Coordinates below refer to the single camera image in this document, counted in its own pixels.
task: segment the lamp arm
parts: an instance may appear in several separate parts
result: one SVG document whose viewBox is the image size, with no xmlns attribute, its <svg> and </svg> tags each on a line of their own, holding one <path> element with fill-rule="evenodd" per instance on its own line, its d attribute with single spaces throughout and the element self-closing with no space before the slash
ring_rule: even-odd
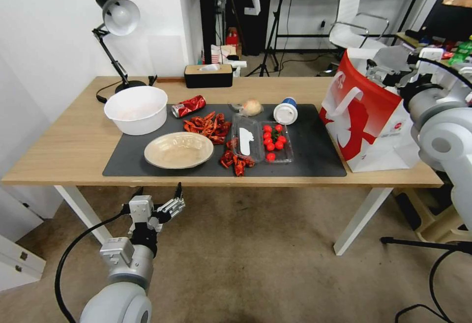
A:
<svg viewBox="0 0 472 323">
<path fill-rule="evenodd" d="M 129 82 L 128 82 L 128 73 L 126 70 L 123 68 L 123 66 L 120 64 L 118 60 L 116 60 L 112 53 L 110 53 L 110 50 L 108 50 L 107 46 L 103 42 L 103 37 L 108 35 L 110 32 L 103 30 L 102 28 L 104 27 L 104 24 L 99 25 L 97 28 L 92 30 L 93 35 L 95 38 L 97 38 L 98 42 L 102 46 L 103 50 L 105 50 L 105 53 L 107 54 L 108 58 L 112 62 L 113 67 L 117 71 L 117 73 L 120 75 L 121 80 L 123 81 L 123 85 L 125 88 L 129 87 Z"/>
</svg>

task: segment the crushed soda can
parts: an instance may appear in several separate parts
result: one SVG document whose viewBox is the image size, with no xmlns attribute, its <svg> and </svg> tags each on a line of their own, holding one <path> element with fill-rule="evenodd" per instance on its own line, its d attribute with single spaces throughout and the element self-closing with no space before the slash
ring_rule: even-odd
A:
<svg viewBox="0 0 472 323">
<path fill-rule="evenodd" d="M 184 100 L 172 106 L 172 114 L 176 118 L 184 117 L 185 115 L 195 112 L 207 105 L 207 101 L 201 96 L 195 96 L 193 98 Z"/>
</svg>

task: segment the lamp shade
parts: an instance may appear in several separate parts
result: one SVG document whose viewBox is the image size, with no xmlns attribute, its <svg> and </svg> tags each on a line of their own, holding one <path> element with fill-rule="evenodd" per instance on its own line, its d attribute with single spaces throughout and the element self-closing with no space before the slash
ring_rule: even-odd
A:
<svg viewBox="0 0 472 323">
<path fill-rule="evenodd" d="M 103 23 L 113 35 L 127 35 L 138 25 L 139 8 L 130 0 L 95 0 L 102 8 Z"/>
</svg>

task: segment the white table leg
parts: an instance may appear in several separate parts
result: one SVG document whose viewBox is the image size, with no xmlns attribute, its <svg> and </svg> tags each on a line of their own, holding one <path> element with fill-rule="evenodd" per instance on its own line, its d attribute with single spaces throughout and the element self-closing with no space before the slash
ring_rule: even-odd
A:
<svg viewBox="0 0 472 323">
<path fill-rule="evenodd" d="M 336 255 L 341 256 L 344 254 L 392 190 L 393 188 L 372 188 L 359 210 L 357 210 L 342 235 L 334 244 Z"/>
<path fill-rule="evenodd" d="M 61 185 L 55 185 L 54 187 L 88 228 L 102 222 L 77 187 Z M 105 226 L 99 227 L 92 233 L 101 244 L 112 238 Z"/>
</svg>

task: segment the tissue box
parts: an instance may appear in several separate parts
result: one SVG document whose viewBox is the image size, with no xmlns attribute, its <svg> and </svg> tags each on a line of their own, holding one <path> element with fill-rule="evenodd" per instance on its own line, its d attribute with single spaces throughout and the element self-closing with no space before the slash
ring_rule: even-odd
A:
<svg viewBox="0 0 472 323">
<path fill-rule="evenodd" d="M 218 70 L 202 71 L 203 67 L 215 66 Z M 187 88 L 231 87 L 233 68 L 229 64 L 187 65 L 183 73 Z"/>
</svg>

